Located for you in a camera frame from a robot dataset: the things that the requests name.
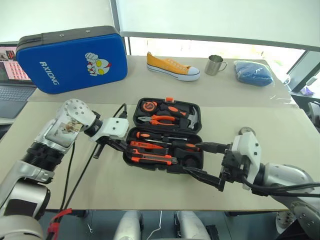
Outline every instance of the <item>floor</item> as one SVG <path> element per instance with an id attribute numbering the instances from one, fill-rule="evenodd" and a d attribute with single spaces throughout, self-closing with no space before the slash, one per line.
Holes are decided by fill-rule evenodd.
<path id="1" fill-rule="evenodd" d="M 141 211 L 144 229 L 142 240 L 159 227 L 160 211 Z M 91 210 L 86 218 L 65 216 L 61 221 L 58 240 L 112 240 L 118 223 L 125 211 Z M 174 211 L 162 212 L 161 230 L 150 239 L 175 238 Z M 275 240 L 275 212 L 226 216 L 221 211 L 195 211 L 205 226 L 215 225 L 220 240 Z M 39 221 L 46 233 L 50 219 L 55 215 L 46 212 Z"/>

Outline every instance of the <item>blue towel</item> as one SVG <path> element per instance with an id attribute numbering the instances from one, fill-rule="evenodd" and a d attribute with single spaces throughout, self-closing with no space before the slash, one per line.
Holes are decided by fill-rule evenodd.
<path id="1" fill-rule="evenodd" d="M 237 79 L 246 84 L 267 86 L 274 80 L 266 65 L 253 61 L 234 61 Z"/>

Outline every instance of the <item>pliers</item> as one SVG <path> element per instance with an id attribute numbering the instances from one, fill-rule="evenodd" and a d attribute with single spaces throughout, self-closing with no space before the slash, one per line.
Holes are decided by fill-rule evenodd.
<path id="1" fill-rule="evenodd" d="M 143 122 L 149 122 L 152 125 L 177 126 L 173 123 L 164 123 L 164 122 L 158 121 L 158 120 L 169 120 L 169 121 L 174 122 L 177 120 L 177 118 L 174 116 L 166 116 L 166 115 L 140 116 L 140 117 L 138 117 L 138 120 L 143 121 Z"/>

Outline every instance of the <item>toolbox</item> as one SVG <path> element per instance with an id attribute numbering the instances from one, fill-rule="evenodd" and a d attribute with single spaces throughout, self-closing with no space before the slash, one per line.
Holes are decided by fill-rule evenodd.
<path id="1" fill-rule="evenodd" d="M 119 81 L 128 71 L 123 39 L 113 26 L 24 36 L 16 59 L 32 82 L 48 94 Z"/>
<path id="2" fill-rule="evenodd" d="M 183 167 L 203 168 L 203 151 L 195 146 L 202 142 L 197 104 L 145 97 L 137 104 L 133 122 L 136 127 L 126 138 L 129 150 L 123 153 L 128 165 L 175 174 L 186 173 Z"/>

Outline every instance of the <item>stainless steel cup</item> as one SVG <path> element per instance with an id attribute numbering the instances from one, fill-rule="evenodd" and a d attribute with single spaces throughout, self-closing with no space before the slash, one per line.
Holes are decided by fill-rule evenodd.
<path id="1" fill-rule="evenodd" d="M 224 59 L 221 56 L 211 55 L 209 56 L 209 60 L 205 66 L 204 71 L 206 74 L 214 76 L 218 72 L 225 70 L 227 65 L 228 64 L 224 61 Z"/>

